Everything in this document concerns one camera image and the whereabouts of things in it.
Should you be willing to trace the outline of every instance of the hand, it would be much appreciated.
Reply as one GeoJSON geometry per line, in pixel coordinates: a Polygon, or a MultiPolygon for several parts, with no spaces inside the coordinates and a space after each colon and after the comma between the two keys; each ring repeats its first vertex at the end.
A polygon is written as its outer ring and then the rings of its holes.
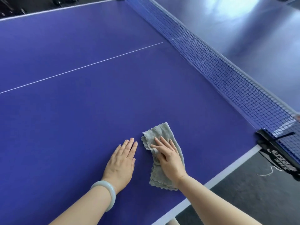
{"type": "Polygon", "coordinates": [[[103,173],[102,180],[113,185],[116,194],[124,189],[132,178],[135,162],[134,154],[137,149],[137,142],[133,142],[134,139],[131,138],[125,140],[122,146],[117,147],[103,173]]]}
{"type": "Polygon", "coordinates": [[[159,151],[157,158],[159,159],[163,172],[173,182],[175,187],[178,187],[180,180],[186,176],[187,173],[177,148],[172,140],[168,143],[162,136],[160,137],[161,141],[157,138],[154,138],[154,140],[157,146],[151,145],[151,147],[156,148],[159,151]]]}

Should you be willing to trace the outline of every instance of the microfiber towel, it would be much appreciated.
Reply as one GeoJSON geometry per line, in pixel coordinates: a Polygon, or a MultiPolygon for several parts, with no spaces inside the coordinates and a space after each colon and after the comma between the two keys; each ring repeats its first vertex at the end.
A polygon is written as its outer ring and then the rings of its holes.
{"type": "Polygon", "coordinates": [[[159,137],[161,137],[161,136],[164,139],[166,139],[168,142],[170,139],[173,141],[175,147],[178,150],[178,153],[180,155],[183,166],[185,166],[181,148],[179,147],[177,141],[175,140],[175,137],[174,137],[168,123],[165,122],[163,124],[157,125],[154,128],[152,128],[146,132],[143,132],[143,136],[142,136],[142,142],[144,144],[144,147],[147,150],[151,151],[152,156],[153,156],[153,166],[152,166],[149,183],[150,183],[150,185],[156,186],[158,188],[167,189],[167,190],[177,190],[177,188],[175,188],[175,186],[172,184],[172,181],[170,179],[168,179],[167,176],[164,174],[164,172],[160,166],[160,162],[156,156],[156,154],[158,153],[158,150],[156,148],[152,148],[150,146],[151,144],[156,145],[154,138],[157,137],[159,139],[159,137]]]}

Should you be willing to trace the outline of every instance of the light blue bangle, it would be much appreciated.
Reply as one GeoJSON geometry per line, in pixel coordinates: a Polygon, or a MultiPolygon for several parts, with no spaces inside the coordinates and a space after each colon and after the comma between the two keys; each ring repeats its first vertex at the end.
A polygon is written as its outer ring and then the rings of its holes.
{"type": "Polygon", "coordinates": [[[108,208],[105,211],[105,212],[108,212],[115,204],[115,189],[108,181],[97,181],[92,185],[91,189],[97,185],[104,186],[110,192],[110,197],[111,197],[110,205],[108,206],[108,208]]]}

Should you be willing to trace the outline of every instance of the person's right arm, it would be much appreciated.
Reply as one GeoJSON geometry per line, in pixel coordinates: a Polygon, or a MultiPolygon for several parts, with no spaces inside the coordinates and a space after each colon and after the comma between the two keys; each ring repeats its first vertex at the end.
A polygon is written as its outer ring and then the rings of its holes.
{"type": "Polygon", "coordinates": [[[261,225],[251,216],[188,176],[172,140],[155,138],[157,155],[166,176],[186,196],[205,225],[261,225]]]}

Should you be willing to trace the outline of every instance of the blue mesh net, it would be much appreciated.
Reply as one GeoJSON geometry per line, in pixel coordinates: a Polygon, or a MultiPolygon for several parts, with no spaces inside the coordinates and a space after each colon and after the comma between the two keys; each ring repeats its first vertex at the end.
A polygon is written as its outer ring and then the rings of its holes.
{"type": "MultiPolygon", "coordinates": [[[[287,131],[300,133],[300,122],[281,102],[251,80],[233,63],[195,36],[154,0],[126,0],[160,32],[217,90],[227,96],[261,128],[279,136],[287,131]]],[[[299,134],[281,139],[285,150],[300,163],[299,134]]]]}

